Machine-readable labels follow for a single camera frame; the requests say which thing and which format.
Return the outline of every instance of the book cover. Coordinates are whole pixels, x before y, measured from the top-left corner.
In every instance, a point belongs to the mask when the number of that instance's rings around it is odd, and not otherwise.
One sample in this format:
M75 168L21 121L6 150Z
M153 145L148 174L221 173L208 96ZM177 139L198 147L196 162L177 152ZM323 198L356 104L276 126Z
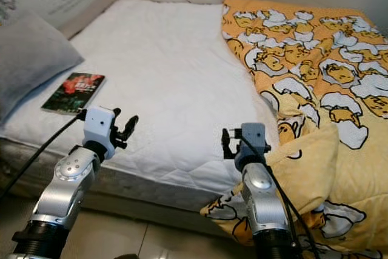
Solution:
M43 104L42 109L76 114L92 99L103 80L104 75L72 73Z

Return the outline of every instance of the cartoon print blanket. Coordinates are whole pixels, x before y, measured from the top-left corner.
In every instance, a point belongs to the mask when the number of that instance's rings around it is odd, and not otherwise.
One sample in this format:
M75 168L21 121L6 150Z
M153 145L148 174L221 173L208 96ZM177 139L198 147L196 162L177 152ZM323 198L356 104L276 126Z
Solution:
M259 0L225 0L222 34L277 114L280 146L267 163L322 258L388 254L384 36L355 10ZM249 245L241 188L201 214Z

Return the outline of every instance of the black cable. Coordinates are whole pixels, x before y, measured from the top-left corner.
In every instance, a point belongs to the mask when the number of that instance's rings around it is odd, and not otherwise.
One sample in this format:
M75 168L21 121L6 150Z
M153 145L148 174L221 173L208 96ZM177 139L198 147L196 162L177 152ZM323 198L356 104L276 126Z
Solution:
M284 203L284 207L286 208L287 218L288 218L288 220L290 222L290 230L291 230L292 240L297 243L298 242L298 236L296 235L295 224L293 222L292 214L291 214L291 210L290 210L290 204L289 203Z
M250 142L247 141L247 139L245 139L243 136L240 137L241 140L247 144L247 146L249 147L249 149L258 157L260 158L261 155L259 154L259 152L252 146L252 144ZM318 249L316 248L316 244L315 244L315 240L310 232L310 229L307 227L305 221L302 219L302 216L299 214L298 210L296 209L296 207L292 204L292 202L289 200L288 196L286 195L286 193L283 191L283 189L281 188L280 184L279 184L279 181L276 179L275 175L273 174L272 172L272 168L270 166L268 166L267 164L264 164L264 167L266 168L266 170L268 171L268 173L270 174L273 182L275 183L276 187L278 188L279 190L279 193L281 195L281 198L283 199L283 202L284 204L288 204L290 207L291 207L291 210L294 212L294 214L296 215L296 218L301 222L302 224L302 227L304 229L304 231L306 232L306 235L310 241L310 245L311 245L311 249L314 253L314 256L316 259L319 259L319 253L318 253Z
M12 180L7 184L0 195L0 202L6 196L11 187L19 180L19 178L24 174L24 172L30 167L32 162L47 148L49 144L52 143L65 129L70 127L73 123L76 122L77 119L85 120L86 110L82 110L79 114L77 114L73 119L71 119L67 124L61 127L50 139L48 139L36 152L32 157L20 168L18 173L12 178Z

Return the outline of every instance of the floor tile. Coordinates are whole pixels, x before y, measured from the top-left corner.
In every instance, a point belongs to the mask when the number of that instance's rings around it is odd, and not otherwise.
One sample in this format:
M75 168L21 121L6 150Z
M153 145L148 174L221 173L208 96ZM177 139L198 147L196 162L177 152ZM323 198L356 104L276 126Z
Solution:
M34 200L16 197L6 197L0 203L0 258L13 252L16 243L12 236L25 228L34 206Z
M35 205L33 200L7 198L0 204L0 258L12 253L11 238L23 230ZM138 254L147 223L83 210L67 239L61 259L114 259Z
M61 259L114 259L138 254L147 223L82 211L68 237Z
M251 247L232 239L211 237L184 230L149 224L140 259L233 259L256 258Z

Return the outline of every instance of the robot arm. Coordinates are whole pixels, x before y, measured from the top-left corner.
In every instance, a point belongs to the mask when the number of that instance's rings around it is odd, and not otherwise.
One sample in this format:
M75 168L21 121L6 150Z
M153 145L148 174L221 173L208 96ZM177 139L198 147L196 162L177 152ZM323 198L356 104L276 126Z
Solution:
M55 166L54 176L36 204L27 227L17 232L14 254L8 259L59 259L67 235L81 208L84 194L93 184L100 164L126 148L138 117L134 116L118 132L115 119L120 110L92 107L85 117L82 147L76 146Z
M240 141L238 153L229 149L229 134L223 130L224 158L234 158L236 168L242 173L242 197L247 206L247 216L252 229L258 258L295 258L296 243L289 232L289 222L281 200L276 194L276 184L268 173L264 153L270 150L265 141L265 127L260 123L245 123L235 130L235 138L246 140L255 152Z

